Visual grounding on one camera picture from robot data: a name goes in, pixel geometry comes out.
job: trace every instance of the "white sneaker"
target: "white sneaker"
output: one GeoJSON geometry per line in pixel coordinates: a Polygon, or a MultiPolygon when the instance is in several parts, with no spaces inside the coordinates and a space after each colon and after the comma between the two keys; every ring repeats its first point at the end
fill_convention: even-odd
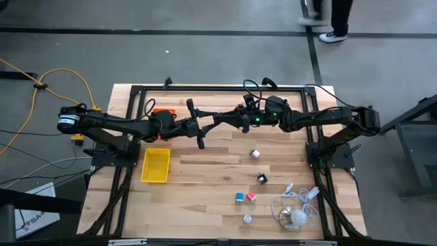
{"type": "Polygon", "coordinates": [[[325,42],[325,43],[334,43],[334,42],[341,42],[344,41],[346,38],[348,38],[347,35],[344,35],[342,37],[337,37],[334,32],[330,32],[330,33],[323,33],[322,35],[319,36],[319,40],[321,42],[325,42]]]}
{"type": "Polygon", "coordinates": [[[327,25],[328,23],[325,20],[315,20],[314,18],[299,18],[298,23],[305,27],[320,27],[327,25]]]}

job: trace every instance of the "concrete floor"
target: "concrete floor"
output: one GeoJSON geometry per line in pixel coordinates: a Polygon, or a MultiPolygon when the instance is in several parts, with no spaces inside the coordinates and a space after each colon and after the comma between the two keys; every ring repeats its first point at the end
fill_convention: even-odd
{"type": "MultiPolygon", "coordinates": [[[[437,33],[434,0],[356,0],[352,33],[437,33]]],[[[14,0],[0,12],[0,25],[99,29],[201,31],[305,31],[296,24],[299,0],[14,0]]],[[[106,109],[114,83],[240,83],[270,77],[278,84],[314,83],[306,37],[151,36],[1,33],[0,57],[27,71],[71,68],[88,81],[96,102],[106,109]]],[[[353,105],[373,105],[386,123],[437,92],[435,39],[349,38],[340,44],[314,39],[324,85],[353,105]]],[[[10,70],[0,64],[0,70],[10,70]]],[[[66,73],[46,82],[56,92],[89,104],[82,83],[66,73]]],[[[0,81],[0,129],[16,131],[27,117],[33,88],[26,81],[0,81]]],[[[38,94],[27,132],[56,133],[59,108],[67,103],[38,94]]],[[[1,133],[0,143],[11,135],[1,133]]],[[[69,136],[21,135],[14,147],[50,161],[72,157],[69,136]]],[[[400,202],[398,195],[417,188],[397,135],[390,132],[354,141],[356,177],[367,231],[378,239],[437,244],[435,199],[400,202]]],[[[78,156],[85,156],[77,148],[78,156]]],[[[8,150],[0,156],[0,182],[20,177],[45,163],[8,150]]],[[[78,172],[89,161],[39,175],[78,172]]],[[[11,187],[32,189],[46,180],[11,187]]]]}

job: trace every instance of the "wooden tabletop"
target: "wooden tabletop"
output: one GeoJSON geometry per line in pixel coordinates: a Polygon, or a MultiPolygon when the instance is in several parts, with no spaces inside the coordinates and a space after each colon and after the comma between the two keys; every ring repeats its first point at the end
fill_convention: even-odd
{"type": "MultiPolygon", "coordinates": [[[[108,113],[126,116],[131,84],[115,84],[108,113]]],[[[333,88],[325,87],[333,93],[333,88]]],[[[337,103],[321,89],[316,89],[320,109],[337,103]]],[[[146,100],[156,99],[157,108],[175,109],[178,119],[189,117],[186,99],[192,98],[195,107],[205,111],[230,111],[243,103],[244,92],[153,92],[146,100]]],[[[288,99],[290,107],[302,111],[300,94],[295,92],[264,92],[288,99]]],[[[212,118],[199,119],[201,126],[212,118]]],[[[324,126],[324,134],[332,135],[340,125],[324,126]]],[[[165,142],[141,143],[141,156],[135,168],[124,223],[123,237],[143,238],[257,238],[257,239],[319,239],[322,238],[320,218],[309,218],[300,231],[284,230],[272,216],[270,204],[286,185],[294,183],[293,191],[314,187],[313,172],[308,168],[305,154],[307,134],[304,129],[284,133],[277,126],[251,128],[243,134],[230,125],[221,124],[207,134],[205,149],[197,147],[195,138],[178,137],[165,142]],[[141,182],[143,156],[146,148],[170,148],[171,162],[168,182],[141,182]],[[250,149],[261,155],[253,159],[250,149]],[[258,173],[264,173],[268,183],[260,185],[258,173]],[[236,193],[254,192],[256,203],[236,205],[236,193]],[[243,216],[252,216],[245,224],[243,216]]],[[[91,178],[78,233],[86,231],[107,205],[114,168],[104,167],[91,178]]],[[[356,229],[366,234],[356,186],[342,169],[332,169],[337,203],[356,229]]],[[[318,209],[317,198],[311,200],[318,209]]],[[[285,200],[288,206],[300,208],[297,199],[285,200]]],[[[334,233],[332,213],[326,204],[331,231],[334,233]]],[[[113,217],[115,225],[117,216],[113,217]]]]}

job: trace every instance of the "white ball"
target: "white ball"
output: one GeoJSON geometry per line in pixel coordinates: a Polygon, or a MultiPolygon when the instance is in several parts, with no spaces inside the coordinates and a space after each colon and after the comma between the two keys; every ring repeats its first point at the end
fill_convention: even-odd
{"type": "Polygon", "coordinates": [[[296,226],[304,226],[307,223],[307,215],[302,210],[292,212],[292,223],[296,226]]]}

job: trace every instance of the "yellow plastic basket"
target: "yellow plastic basket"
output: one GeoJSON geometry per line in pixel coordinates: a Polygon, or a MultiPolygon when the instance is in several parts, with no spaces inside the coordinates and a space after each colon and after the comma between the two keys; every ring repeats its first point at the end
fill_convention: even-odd
{"type": "Polygon", "coordinates": [[[141,182],[166,182],[169,176],[170,149],[145,150],[141,182]]]}

